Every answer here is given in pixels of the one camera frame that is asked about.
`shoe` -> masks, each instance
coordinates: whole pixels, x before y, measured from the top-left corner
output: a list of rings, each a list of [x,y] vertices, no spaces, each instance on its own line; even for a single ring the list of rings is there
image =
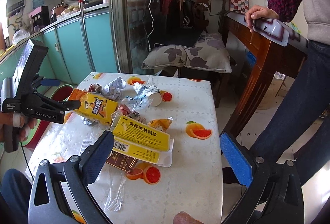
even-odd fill
[[[225,184],[240,184],[231,167],[222,168],[222,182]]]

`pillow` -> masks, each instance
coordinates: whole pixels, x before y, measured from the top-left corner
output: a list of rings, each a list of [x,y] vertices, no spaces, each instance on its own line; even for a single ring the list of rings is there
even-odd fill
[[[230,73],[230,57],[220,33],[202,34],[192,48],[162,46],[154,48],[142,63],[143,69],[167,66]]]

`hand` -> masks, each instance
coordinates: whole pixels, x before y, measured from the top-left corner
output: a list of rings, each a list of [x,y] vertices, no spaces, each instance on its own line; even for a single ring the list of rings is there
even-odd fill
[[[14,113],[0,113],[0,124],[13,126],[13,114]],[[30,129],[33,129],[33,128],[36,127],[37,119],[30,118],[29,122],[26,125],[25,125],[25,119],[26,119],[26,117],[21,115],[21,118],[20,118],[20,126],[21,127],[28,126]],[[25,128],[21,128],[19,130],[19,141],[26,141],[28,135],[29,134],[26,133]],[[4,140],[5,140],[4,129],[2,127],[0,129],[0,142],[4,142]]]
[[[252,6],[252,8],[245,13],[245,21],[251,33],[253,32],[252,20],[259,18],[279,19],[279,15],[267,7],[260,5]]]
[[[180,213],[175,215],[173,219],[173,224],[203,224],[203,223],[194,219],[186,212],[181,211]]]

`table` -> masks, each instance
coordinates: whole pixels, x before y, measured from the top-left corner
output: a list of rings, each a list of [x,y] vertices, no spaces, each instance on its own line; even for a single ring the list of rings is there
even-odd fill
[[[250,78],[223,132],[237,137],[264,97],[275,72],[296,78],[307,58],[307,40],[276,19],[257,20],[251,33],[244,15],[230,13],[225,18],[222,40],[235,35],[256,57]]]
[[[133,76],[104,73],[96,79],[95,75],[96,73],[89,74],[78,89],[88,89],[92,83],[104,86],[118,76],[124,80]],[[113,223],[168,224],[183,210],[205,224],[220,224],[222,164],[210,83],[184,78],[136,76],[146,81],[146,85],[155,84],[173,95],[170,102],[162,102],[157,107],[140,111],[147,122],[173,117],[173,122],[167,130],[171,138],[174,138],[172,165],[170,168],[158,167],[161,172],[160,182],[148,185],[142,179],[128,180],[121,170],[105,164],[95,183],[88,188],[102,209],[105,208],[108,197],[113,198],[118,194],[118,190],[121,191],[120,199],[115,204],[121,204],[120,210],[111,211],[115,206],[104,210]],[[122,96],[127,95],[136,95],[133,86],[127,85],[123,90]],[[211,129],[212,136],[205,140],[189,137],[185,133],[188,121],[201,123],[206,129]],[[82,118],[75,113],[64,125],[51,123],[29,161],[32,173],[36,173],[42,159],[48,159],[52,163],[66,161],[70,156],[79,154],[82,141],[86,138],[96,140],[104,129],[98,124],[84,125]],[[63,189],[71,208],[76,210],[65,184]]]

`checkered board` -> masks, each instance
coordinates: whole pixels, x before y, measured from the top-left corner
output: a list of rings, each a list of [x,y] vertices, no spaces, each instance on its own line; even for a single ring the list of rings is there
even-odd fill
[[[229,0],[229,10],[245,14],[249,9],[249,0]]]

